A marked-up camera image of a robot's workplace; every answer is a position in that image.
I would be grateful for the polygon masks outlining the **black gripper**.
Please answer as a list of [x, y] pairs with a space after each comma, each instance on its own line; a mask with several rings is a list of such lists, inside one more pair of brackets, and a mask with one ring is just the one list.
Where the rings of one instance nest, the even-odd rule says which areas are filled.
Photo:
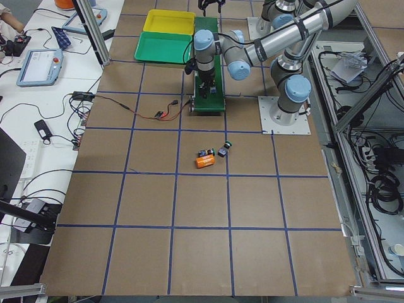
[[225, 4], [225, 0], [198, 0], [198, 8], [207, 8], [211, 4], [218, 4], [221, 7]]
[[190, 75], [196, 71], [202, 83], [198, 87], [199, 96], [207, 98], [210, 87], [215, 83], [215, 67], [214, 62], [211, 60], [208, 63], [199, 62], [196, 58], [191, 58], [186, 62], [184, 71]]

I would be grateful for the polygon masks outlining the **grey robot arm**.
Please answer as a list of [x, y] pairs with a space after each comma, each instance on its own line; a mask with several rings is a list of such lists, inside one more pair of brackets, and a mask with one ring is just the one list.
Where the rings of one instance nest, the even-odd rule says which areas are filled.
[[270, 117], [279, 125], [291, 126], [311, 92], [310, 81], [302, 75], [305, 59], [319, 33], [341, 23], [356, 5], [356, 1], [265, 1], [256, 27], [258, 38], [246, 42], [240, 30], [198, 30], [193, 37], [194, 57], [184, 70], [197, 72], [199, 91], [206, 98], [215, 82], [216, 56], [223, 56], [237, 81], [246, 79], [253, 66], [274, 57], [271, 77], [280, 96], [271, 106]]
[[279, 28], [296, 16], [299, 12], [299, 6], [300, 1], [264, 1], [261, 16], [257, 20], [256, 29], [265, 31], [270, 28]]

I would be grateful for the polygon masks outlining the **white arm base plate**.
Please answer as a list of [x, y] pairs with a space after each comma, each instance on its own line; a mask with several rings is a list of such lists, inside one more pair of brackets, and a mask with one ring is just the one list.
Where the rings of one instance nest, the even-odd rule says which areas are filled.
[[310, 135], [311, 130], [305, 105], [289, 114], [278, 107], [278, 97], [259, 96], [259, 114], [263, 134]]
[[248, 17], [247, 27], [250, 40], [258, 39], [267, 32], [266, 21], [261, 17]]

